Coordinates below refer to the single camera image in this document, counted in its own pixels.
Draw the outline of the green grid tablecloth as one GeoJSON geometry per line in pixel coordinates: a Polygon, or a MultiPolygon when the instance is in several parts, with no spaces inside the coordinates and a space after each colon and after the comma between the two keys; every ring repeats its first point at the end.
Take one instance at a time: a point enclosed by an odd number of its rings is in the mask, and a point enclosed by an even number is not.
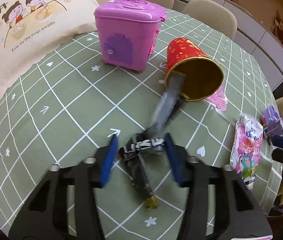
{"type": "MultiPolygon", "coordinates": [[[[97,32],[74,36],[19,77],[0,100],[0,229],[7,235],[17,213],[51,164],[73,166],[108,144],[119,147],[146,129],[164,91],[166,50],[177,37],[192,40],[224,72],[224,116],[202,100],[185,103],[164,133],[208,165],[229,163],[240,113],[259,119],[271,88],[256,59],[235,42],[191,17],[167,10],[153,55],[141,73],[105,64],[97,32]]],[[[176,239],[187,189],[173,181],[165,153],[143,155],[158,203],[146,209],[123,162],[96,189],[106,239],[176,239]]]]}

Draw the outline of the black wrapper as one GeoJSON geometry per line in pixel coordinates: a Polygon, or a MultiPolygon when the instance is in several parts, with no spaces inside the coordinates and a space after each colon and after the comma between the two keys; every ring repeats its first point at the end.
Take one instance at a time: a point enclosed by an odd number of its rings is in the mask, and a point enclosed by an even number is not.
{"type": "Polygon", "coordinates": [[[180,72],[171,74],[168,88],[153,112],[148,128],[142,133],[134,134],[128,143],[118,151],[130,181],[146,208],[156,209],[158,204],[150,186],[141,154],[164,151],[164,139],[159,135],[183,103],[180,93],[185,78],[186,76],[180,72]]]}

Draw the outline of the pink plastic spoon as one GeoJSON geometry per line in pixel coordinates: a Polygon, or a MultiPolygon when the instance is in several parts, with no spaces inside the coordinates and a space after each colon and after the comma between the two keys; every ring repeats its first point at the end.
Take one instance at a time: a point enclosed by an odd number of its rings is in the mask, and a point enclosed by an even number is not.
{"type": "Polygon", "coordinates": [[[211,103],[215,106],[219,111],[224,112],[227,109],[228,98],[225,94],[224,87],[220,86],[214,94],[207,97],[205,101],[211,103]]]}

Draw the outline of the pink cartoon snack packet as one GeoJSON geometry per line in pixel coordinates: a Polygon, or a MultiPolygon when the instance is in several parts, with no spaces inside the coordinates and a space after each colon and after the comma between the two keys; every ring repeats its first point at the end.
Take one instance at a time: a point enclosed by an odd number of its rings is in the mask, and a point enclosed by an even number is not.
{"type": "Polygon", "coordinates": [[[241,113],[235,125],[230,165],[252,190],[260,160],[263,126],[251,115],[241,113]]]}

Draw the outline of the purple toy figure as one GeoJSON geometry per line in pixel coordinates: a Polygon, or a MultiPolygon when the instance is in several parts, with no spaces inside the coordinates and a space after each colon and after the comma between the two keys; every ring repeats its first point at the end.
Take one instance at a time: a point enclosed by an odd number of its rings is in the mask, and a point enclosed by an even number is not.
{"type": "Polygon", "coordinates": [[[277,137],[283,137],[283,119],[279,111],[273,105],[268,105],[262,112],[260,120],[263,126],[264,137],[269,144],[276,146],[277,137]]]}

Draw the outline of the pink plastic toy bin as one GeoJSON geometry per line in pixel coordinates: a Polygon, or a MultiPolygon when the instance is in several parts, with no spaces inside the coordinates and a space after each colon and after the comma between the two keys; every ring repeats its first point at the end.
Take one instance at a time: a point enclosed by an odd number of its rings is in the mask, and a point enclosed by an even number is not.
{"type": "Polygon", "coordinates": [[[94,12],[105,63],[142,72],[152,55],[165,8],[145,0],[114,0],[94,12]]]}

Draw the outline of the red gold paper cup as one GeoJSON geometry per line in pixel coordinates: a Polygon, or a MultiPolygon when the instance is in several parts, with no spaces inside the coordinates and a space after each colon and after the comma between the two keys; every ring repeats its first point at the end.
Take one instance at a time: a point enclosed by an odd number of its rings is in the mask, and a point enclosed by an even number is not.
{"type": "Polygon", "coordinates": [[[186,101],[198,101],[214,94],[222,85],[221,67],[185,37],[175,38],[167,48],[165,87],[174,74],[183,79],[180,95],[186,101]]]}

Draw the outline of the cream cartoon print cushion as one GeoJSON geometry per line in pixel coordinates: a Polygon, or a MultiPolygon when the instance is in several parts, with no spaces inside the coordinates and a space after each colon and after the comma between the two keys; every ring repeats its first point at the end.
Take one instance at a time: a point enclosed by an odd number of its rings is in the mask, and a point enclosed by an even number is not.
{"type": "Polygon", "coordinates": [[[94,11],[114,0],[0,0],[0,99],[76,34],[96,31],[94,11]]]}

